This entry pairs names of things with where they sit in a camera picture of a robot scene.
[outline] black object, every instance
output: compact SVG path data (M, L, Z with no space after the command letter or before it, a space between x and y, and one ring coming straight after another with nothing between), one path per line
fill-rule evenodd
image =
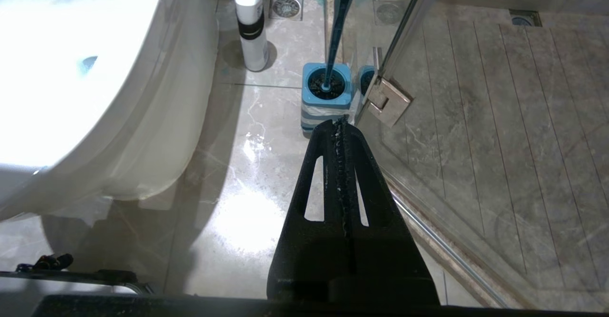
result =
M305 219L318 157L324 221ZM356 181L369 226L359 215ZM344 118L311 136L267 281L271 300L439 306L425 262L362 133Z
M35 269L45 269L48 271L61 271L68 268L74 262L74 257L71 254L63 254L57 258L53 256L41 256L34 265L20 263L17 265L15 272L31 272Z
M246 40L257 39L263 31L265 31L265 11L260 15L260 18L254 24L243 24L237 19L239 35Z

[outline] floor drain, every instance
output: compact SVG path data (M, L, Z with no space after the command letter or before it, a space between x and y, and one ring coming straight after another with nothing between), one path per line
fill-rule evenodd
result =
M302 20L302 0L271 0L271 18Z
M510 10L510 16L514 26L541 27L541 19L537 11Z
M403 2L374 1L374 23L377 26L391 26L400 23L404 16Z
M533 24L531 22L529 22L529 20L527 20L526 18L522 18L522 17L512 17L511 18L511 23L514 26L527 26L530 27Z

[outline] drain cover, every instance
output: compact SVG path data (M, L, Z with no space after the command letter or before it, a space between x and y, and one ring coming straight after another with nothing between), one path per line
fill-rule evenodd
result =
M374 0L374 23L377 26L399 24L404 16L404 3Z
M510 15L514 26L541 27L541 19L537 11L510 9Z
M530 27L530 26L533 25L531 22L529 22L524 17L513 17L513 18L511 18L511 23L514 26L527 26L527 27Z
M300 3L297 0L276 0L272 9L279 17L293 18L300 12Z

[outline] white bottle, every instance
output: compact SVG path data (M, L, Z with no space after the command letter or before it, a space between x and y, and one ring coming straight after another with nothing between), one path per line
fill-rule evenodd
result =
M243 59L249 70L263 70L268 61L263 0L235 0Z

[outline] tile grout line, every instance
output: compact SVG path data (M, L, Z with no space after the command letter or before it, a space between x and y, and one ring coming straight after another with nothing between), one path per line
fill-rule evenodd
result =
M522 265L524 266L524 274L527 274L527 263L524 260L524 250L522 250L522 241L520 241L520 228L518 228L518 219L516 218L516 209L514 208L514 200L511 197L510 181L507 179L507 169L505 168L505 159L503 156L503 150L501 149L501 140L499 138L499 128L497 128L497 120L495 119L493 102L489 93L489 79L487 79L487 72L484 68L484 61L482 59L482 51L480 50L480 41L478 40L478 31L476 30L476 22L472 20L474 25L474 35L476 35L476 46L478 47L478 53L480 56L480 64L482 65L482 73L484 74L484 84L487 87L487 98L489 98L489 106L491 108L491 115L493 116L493 124L495 127L495 135L497 137L497 144L499 146L499 153L501 155L501 164L503 165L503 172L505 175L505 184L507 185L507 193L510 197L511 213L514 216L514 224L516 224L516 234L518 235L518 245L520 245L520 253L522 255Z
M218 14L218 7L220 6L220 0L216 0L216 8L214 9L214 17L216 17L216 15Z
M529 39L529 33L528 33L526 28L524 29L524 33L525 33L525 35L527 37L527 41L529 43L529 50L531 52L531 57L533 58L533 64L535 65L535 70L537 71L537 78L539 79L539 85L541 87L541 93L543 94L543 98L546 101L546 109L548 109L548 116L550 117L550 124L552 124L552 130L554 131L554 137L555 137L556 143L557 143L557 145L559 147L560 156L561 156L561 158L563 160L563 168L565 169L565 174L567 176L567 180L569 181L569 188L571 190L571 196L573 197L573 202L576 204L576 209L578 209L577 208L577 200L575 198L575 194L573 193L573 187L571 185L570 178L569 178L569 172L567 171L567 167L565 165L565 157L563 156L563 150L560 147L559 137L558 137L558 135L556 133L556 128L554 128L554 120L552 119L552 113L550 113L550 107L548 106L548 98L546 98L546 91L543 89L543 84L541 83L541 77L539 75L539 68L537 67L537 61L535 61L535 55L533 55L533 49L531 47L531 41ZM559 255L558 255L558 252L556 251L556 247L554 247L554 251L556 252L556 259L558 260ZM559 269L560 269L560 272L562 273L563 269L562 269L562 265L560 264L560 261L559 261ZM565 284L565 276L562 276L562 279L563 279L563 286L567 287L566 284Z
M435 118L435 103L433 102L433 89L431 89L431 73L429 72L429 57L427 56L427 41L425 40L425 28L421 26L422 44L425 48L425 63L427 65L427 76L429 79L429 96L431 96L431 108L433 110L433 123L435 124L435 141L438 145L438 158L440 174L442 175L442 195L446 200L446 184L444 183L444 169L442 168L442 153L440 152L440 139L438 137L438 120Z
M599 183L601 184L601 189L602 189L602 182L600 182L599 170L598 170L598 168L596 168L596 163L594 162L594 157L592 156L592 150L590 149L590 144L588 143L588 137L586 136L586 131L583 128L583 124L581 124L581 118L579 117L579 111L577 111L577 105L575 104L575 99L573 98L573 94L570 89L569 79L566 76L565 65L563 64L563 59L560 57L559 48L556 46L556 39L554 38L554 33L552 33L551 28L549 30L550 30L550 35L552 37L552 42L554 42L554 48L556 49L556 55L557 55L557 57L559 57L560 67L561 67L563 73L565 74L565 82L567 84L567 89L569 89L569 95L573 102L573 106L575 107L577 120L579 122L581 132L583 133L583 139L586 140L586 146L588 147L588 152L590 153L590 157L592 158L592 164L594 165L594 170L596 171L596 179L598 179ZM596 271L596 265L594 265L594 260L593 260L594 258L592 257L592 250L590 249L590 244L588 243L588 235L586 234L586 230L583 227L583 222L581 221L581 213L579 212L579 208L577 208L576 210L577 210L577 216L579 217L579 222L581 224L581 231L583 232L583 235L586 238L586 245L588 246L588 254L590 255L590 261L592 261L592 267L594 267L594 274L596 274L596 282L598 283L599 287L602 287L602 285L600 284L598 272Z
M539 180L539 173L537 173L537 165L535 165L535 157L533 156L533 150L531 147L531 142L529 140L529 131L527 130L527 125L524 122L524 115L522 114L522 107L520 106L520 98L518 98L518 91L516 91L516 83L514 82L514 74L511 71L510 57L507 55L507 48L505 46L505 39L503 37L503 31L501 30L501 26L499 27L499 33L501 35L501 42L503 44L503 51L505 54L505 59L507 60L507 67L510 70L511 76L511 85L514 87L514 94L516 95L516 101L518 102L518 111L520 111L520 120L522 121L522 128L524 128L524 135L527 137L527 145L529 146L529 154L531 156L531 163L533 163L533 169L535 170L535 178L537 179L537 188L539 189L539 194L541 195L541 202L543 204L544 211L546 213L546 222L548 223L548 229L550 230L550 237L552 239L552 245L554 246L554 254L556 255L556 260L560 264L559 252L556 249L556 241L554 239L554 232L552 231L552 224L550 223L550 215L548 215L548 206L546 206L546 197L543 195L543 190L541 189L541 182ZM562 268L560 270L561 275L563 276L563 281L565 280Z
M446 26L448 27L448 39L450 39L450 41L451 41L452 63L454 65L455 75L457 77L457 88L459 89L459 98L461 99L461 114L463 115L463 124L465 126L465 137L467 138L467 148L469 148L469 150L470 150L471 173L474 175L474 186L476 186L476 200L478 201L478 212L480 212L480 225L482 226L482 236L485 237L486 232L484 230L484 218L482 217L480 191L478 190L478 180L476 179L476 170L474 169L474 156L472 155L472 152L471 152L470 133L467 128L467 119L465 117L465 106L463 105L463 94L461 92L461 81L459 81L459 72L457 70L457 58L455 56L455 51L452 46L451 24L448 20L446 20Z

